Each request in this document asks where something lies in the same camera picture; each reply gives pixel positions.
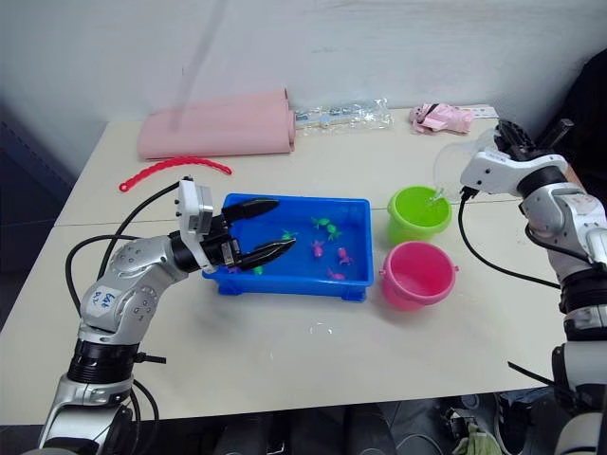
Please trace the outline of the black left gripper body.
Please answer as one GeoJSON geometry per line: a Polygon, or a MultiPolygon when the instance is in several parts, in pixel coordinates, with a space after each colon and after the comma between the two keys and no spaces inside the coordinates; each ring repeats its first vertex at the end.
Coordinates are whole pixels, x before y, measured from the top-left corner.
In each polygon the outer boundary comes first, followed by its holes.
{"type": "Polygon", "coordinates": [[[230,223],[223,215],[212,218],[211,229],[203,237],[202,249],[214,267],[235,267],[241,262],[238,241],[230,233],[230,223]]]}

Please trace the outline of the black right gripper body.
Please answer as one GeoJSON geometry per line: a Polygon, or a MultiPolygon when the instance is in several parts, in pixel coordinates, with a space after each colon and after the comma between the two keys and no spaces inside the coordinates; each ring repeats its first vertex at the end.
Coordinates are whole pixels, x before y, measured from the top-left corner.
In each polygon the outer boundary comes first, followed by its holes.
{"type": "Polygon", "coordinates": [[[551,155],[552,152],[539,148],[534,142],[510,143],[506,148],[506,154],[514,161],[526,162],[545,155],[551,155]]]}

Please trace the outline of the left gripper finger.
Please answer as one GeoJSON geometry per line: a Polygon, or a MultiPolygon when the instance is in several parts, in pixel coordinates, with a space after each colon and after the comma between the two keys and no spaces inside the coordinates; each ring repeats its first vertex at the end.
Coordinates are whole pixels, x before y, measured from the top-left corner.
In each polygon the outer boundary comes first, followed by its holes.
{"type": "Polygon", "coordinates": [[[248,253],[242,254],[236,261],[236,266],[241,270],[251,270],[263,266],[285,254],[295,244],[296,240],[294,238],[267,242],[255,247],[248,253]]]}
{"type": "Polygon", "coordinates": [[[272,198],[250,198],[243,202],[222,208],[221,213],[227,226],[239,220],[247,220],[263,215],[279,206],[280,202],[272,198]]]}

